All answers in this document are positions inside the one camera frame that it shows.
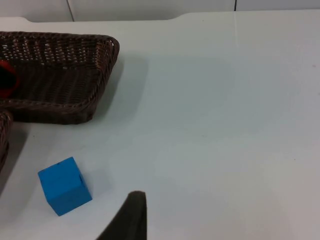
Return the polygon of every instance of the blue cube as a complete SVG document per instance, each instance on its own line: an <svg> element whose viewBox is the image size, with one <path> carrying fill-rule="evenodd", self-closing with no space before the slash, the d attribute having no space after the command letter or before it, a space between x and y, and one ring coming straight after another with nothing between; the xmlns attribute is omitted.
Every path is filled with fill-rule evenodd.
<svg viewBox="0 0 320 240"><path fill-rule="evenodd" d="M73 157L38 172L46 201L61 216L92 200Z"/></svg>

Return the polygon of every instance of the table surface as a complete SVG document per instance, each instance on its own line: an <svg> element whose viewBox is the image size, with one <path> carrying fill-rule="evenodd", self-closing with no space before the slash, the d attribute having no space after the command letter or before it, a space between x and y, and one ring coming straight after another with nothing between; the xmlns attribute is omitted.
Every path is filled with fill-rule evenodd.
<svg viewBox="0 0 320 240"><path fill-rule="evenodd" d="M320 10L32 23L111 35L120 55L94 119L15 123L0 238L93 240L146 192L150 240L320 238ZM93 200L58 217L37 172L74 156Z"/></svg>

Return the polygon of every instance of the wicker basket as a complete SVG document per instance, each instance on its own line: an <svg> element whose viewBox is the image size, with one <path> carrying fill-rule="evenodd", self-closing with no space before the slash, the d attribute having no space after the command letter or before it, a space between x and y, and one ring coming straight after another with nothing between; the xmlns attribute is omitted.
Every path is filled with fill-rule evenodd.
<svg viewBox="0 0 320 240"><path fill-rule="evenodd" d="M0 171L4 166L8 155L8 138L12 120L13 118L9 112L0 110Z"/></svg>
<svg viewBox="0 0 320 240"><path fill-rule="evenodd" d="M21 81L10 98L0 98L0 108L20 122L87 122L118 53L118 41L105 35L0 31L0 60L9 61Z"/></svg>

